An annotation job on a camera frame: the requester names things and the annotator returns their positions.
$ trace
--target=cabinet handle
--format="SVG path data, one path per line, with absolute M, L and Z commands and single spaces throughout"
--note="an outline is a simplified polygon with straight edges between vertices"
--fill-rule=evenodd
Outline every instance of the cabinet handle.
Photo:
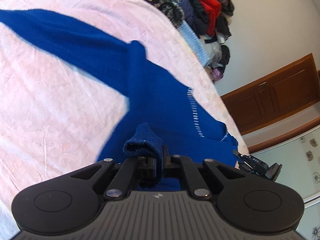
M 267 82 L 263 82 L 259 85 L 260 88 L 263 88 L 266 85 Z

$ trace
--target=wooden cabinet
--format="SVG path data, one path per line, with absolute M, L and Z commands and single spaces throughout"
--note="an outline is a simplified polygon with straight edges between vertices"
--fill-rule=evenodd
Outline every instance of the wooden cabinet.
M 312 54 L 221 98 L 242 135 L 320 101 Z

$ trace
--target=black mechanical part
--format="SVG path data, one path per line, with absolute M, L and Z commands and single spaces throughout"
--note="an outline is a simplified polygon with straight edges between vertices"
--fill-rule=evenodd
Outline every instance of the black mechanical part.
M 43 235 L 62 234 L 90 222 L 100 208 L 93 190 L 108 178 L 114 162 L 101 161 L 22 190 L 12 202 L 21 229 Z
M 142 163 L 146 158 L 126 158 L 121 168 L 107 187 L 104 198 L 108 200 L 123 199 L 129 188 L 132 187 L 133 179 L 138 163 Z
M 185 191 L 132 191 L 128 198 L 106 203 L 99 216 L 63 236 L 38 236 L 22 231 L 13 240 L 303 240 L 295 231 L 254 235 L 223 220 L 208 201 Z
M 180 156 L 173 157 L 171 156 L 171 161 L 173 163 L 178 163 L 180 166 L 180 180 L 182 189 L 186 189 L 190 196 L 194 199 L 200 200 L 209 200 L 212 197 L 209 187 L 198 171 L 195 163 L 190 157 Z
M 20 192 L 15 239 L 299 239 L 303 200 L 269 179 L 164 146 L 162 175 L 179 178 L 182 191 L 137 192 L 157 179 L 154 158 L 105 160 Z
M 297 228 L 304 203 L 293 189 L 216 161 L 204 166 L 223 184 L 216 207 L 232 225 L 258 234 Z
M 239 158 L 239 169 L 242 171 L 250 172 L 272 181 L 276 181 L 280 174 L 282 164 L 274 163 L 269 167 L 268 164 L 255 156 L 242 155 L 236 150 L 233 151 L 233 154 Z

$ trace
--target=bed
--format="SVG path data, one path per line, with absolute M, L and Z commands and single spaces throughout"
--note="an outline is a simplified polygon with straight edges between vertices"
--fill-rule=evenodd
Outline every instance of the bed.
M 125 42 L 139 40 L 147 58 L 192 87 L 197 102 L 248 154 L 207 73 L 158 9 L 144 0 L 0 0 L 0 9 L 31 8 L 72 16 Z M 0 239 L 10 239 L 18 232 L 10 211 L 14 196 L 94 163 L 127 104 L 118 91 L 30 46 L 1 23 L 0 63 Z

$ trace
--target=knitted fabric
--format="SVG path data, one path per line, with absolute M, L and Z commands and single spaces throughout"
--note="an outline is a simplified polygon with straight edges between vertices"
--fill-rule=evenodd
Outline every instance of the knitted fabric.
M 192 52 L 196 55 L 202 67 L 206 66 L 210 58 L 202 47 L 197 35 L 192 31 L 186 21 L 183 21 L 177 30 L 184 38 Z
M 125 143 L 140 124 L 149 123 L 171 155 L 186 155 L 199 163 L 213 158 L 235 165 L 232 150 L 238 143 L 225 124 L 212 118 L 194 100 L 191 88 L 148 61 L 139 42 L 127 44 L 77 19 L 41 9 L 0 10 L 0 21 L 34 46 L 81 68 L 129 98 L 130 109 L 98 160 L 109 157 L 123 162 L 127 157 Z
M 128 156 L 146 156 L 156 158 L 156 180 L 149 184 L 147 181 L 142 182 L 145 187 L 155 186 L 161 180 L 162 166 L 162 146 L 164 142 L 149 127 L 147 123 L 140 124 L 134 136 L 130 138 L 123 147 Z

